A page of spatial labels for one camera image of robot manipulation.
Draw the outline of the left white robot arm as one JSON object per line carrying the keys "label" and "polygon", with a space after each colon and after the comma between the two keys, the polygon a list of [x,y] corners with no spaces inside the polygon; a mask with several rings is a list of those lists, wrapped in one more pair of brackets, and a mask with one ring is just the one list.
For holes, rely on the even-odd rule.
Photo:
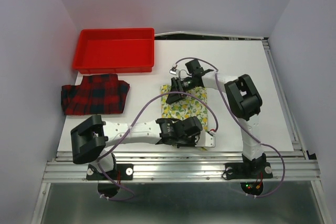
{"label": "left white robot arm", "polygon": [[116,159],[105,148],[135,143],[194,147],[202,130],[195,116],[185,120],[159,118],[131,125],[104,121],[100,115],[93,115],[70,131],[72,161],[91,164],[110,179],[117,172]]}

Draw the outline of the lemon print skirt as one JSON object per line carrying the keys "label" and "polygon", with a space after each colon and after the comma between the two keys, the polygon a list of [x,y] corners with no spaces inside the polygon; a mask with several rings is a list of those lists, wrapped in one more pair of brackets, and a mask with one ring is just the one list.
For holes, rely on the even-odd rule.
{"label": "lemon print skirt", "polygon": [[[200,121],[203,131],[208,130],[208,109],[207,107],[196,100],[194,97],[186,96],[181,101],[177,101],[173,104],[167,104],[167,95],[161,97],[161,115],[162,118],[171,118],[172,121],[174,119],[185,120],[196,116]],[[171,140],[160,140],[159,144],[165,144],[178,147],[196,147],[201,150],[206,150],[206,142],[205,140],[199,140],[198,136],[195,137],[195,145],[185,143],[178,145],[175,141]]]}

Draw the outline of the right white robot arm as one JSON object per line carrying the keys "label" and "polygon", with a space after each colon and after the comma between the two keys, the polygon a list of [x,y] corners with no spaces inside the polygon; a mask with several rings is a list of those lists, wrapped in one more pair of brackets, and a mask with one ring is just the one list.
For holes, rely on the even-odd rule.
{"label": "right white robot arm", "polygon": [[201,59],[188,57],[185,64],[187,77],[181,78],[177,66],[170,69],[175,77],[171,79],[170,94],[166,102],[173,104],[185,98],[185,93],[196,88],[211,88],[219,91],[229,113],[241,129],[243,153],[241,163],[227,163],[223,172],[225,180],[256,178],[265,173],[268,166],[261,141],[257,138],[259,114],[263,104],[251,77],[223,76],[218,69],[204,69]]}

